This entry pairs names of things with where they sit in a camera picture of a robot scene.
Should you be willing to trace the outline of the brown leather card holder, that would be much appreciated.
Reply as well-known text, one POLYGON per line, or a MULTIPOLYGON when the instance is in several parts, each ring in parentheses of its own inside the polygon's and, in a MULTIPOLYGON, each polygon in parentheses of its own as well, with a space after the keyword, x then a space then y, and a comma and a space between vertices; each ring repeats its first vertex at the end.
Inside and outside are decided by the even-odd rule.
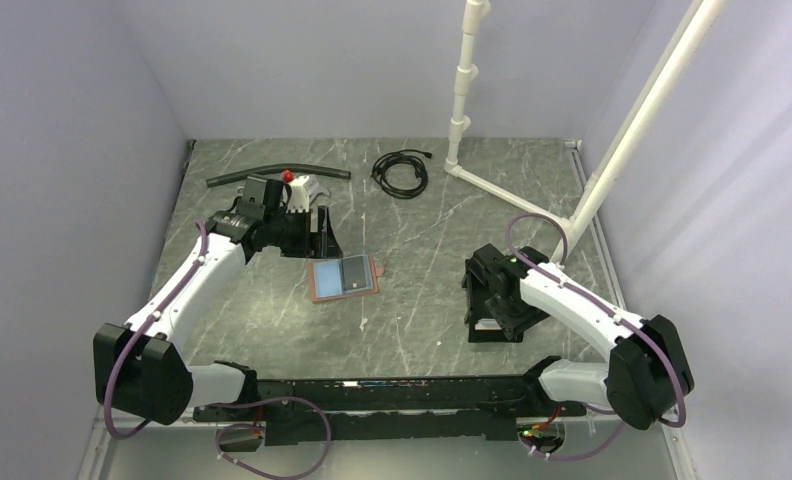
POLYGON ((366 253, 312 262, 308 266, 311 300, 322 303, 376 294, 384 272, 384 266, 366 253))

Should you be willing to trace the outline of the grey credit card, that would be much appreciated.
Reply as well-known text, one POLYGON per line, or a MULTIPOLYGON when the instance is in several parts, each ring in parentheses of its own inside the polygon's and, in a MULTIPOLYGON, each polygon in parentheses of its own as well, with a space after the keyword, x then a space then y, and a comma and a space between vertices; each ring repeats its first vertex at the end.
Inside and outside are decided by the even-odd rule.
POLYGON ((355 294, 375 289, 374 264, 367 254, 345 257, 340 261, 344 294, 355 294))

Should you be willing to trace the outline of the black card box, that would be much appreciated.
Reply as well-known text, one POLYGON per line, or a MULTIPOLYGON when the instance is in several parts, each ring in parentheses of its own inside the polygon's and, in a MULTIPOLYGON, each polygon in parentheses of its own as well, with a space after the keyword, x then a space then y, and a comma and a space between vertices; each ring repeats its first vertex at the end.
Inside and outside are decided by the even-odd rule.
POLYGON ((465 274, 461 287, 466 292, 467 312, 464 323, 468 327, 469 343, 521 343, 524 335, 519 334, 509 339, 497 321, 492 317, 486 302, 491 298, 490 289, 480 282, 480 276, 474 273, 470 261, 465 261, 465 274))

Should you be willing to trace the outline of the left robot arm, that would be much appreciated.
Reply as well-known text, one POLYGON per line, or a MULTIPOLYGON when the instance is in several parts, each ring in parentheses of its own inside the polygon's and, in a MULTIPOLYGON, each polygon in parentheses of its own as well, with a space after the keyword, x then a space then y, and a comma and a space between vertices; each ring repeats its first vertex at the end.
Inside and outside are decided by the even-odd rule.
POLYGON ((192 250, 155 296, 124 323, 99 328, 95 391, 114 438, 170 425, 197 407, 217 406, 236 420, 257 411, 254 369, 231 361, 192 366, 181 350, 214 297, 264 249, 286 258, 341 257, 329 209, 316 202, 330 195, 313 174, 290 181, 249 175, 229 208, 197 221, 192 250))

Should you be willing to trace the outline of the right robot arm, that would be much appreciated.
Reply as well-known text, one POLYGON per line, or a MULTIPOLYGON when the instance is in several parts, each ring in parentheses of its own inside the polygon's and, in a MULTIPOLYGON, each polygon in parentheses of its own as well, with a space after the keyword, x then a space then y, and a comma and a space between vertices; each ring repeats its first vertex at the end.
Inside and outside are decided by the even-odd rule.
POLYGON ((695 381, 675 324, 644 318, 599 297, 533 248, 505 255, 492 244, 464 262, 471 343, 520 343, 538 323, 555 319, 585 340, 600 361, 548 356, 524 375, 523 401, 546 415, 560 403, 608 410, 638 430, 686 417, 684 399, 695 381))

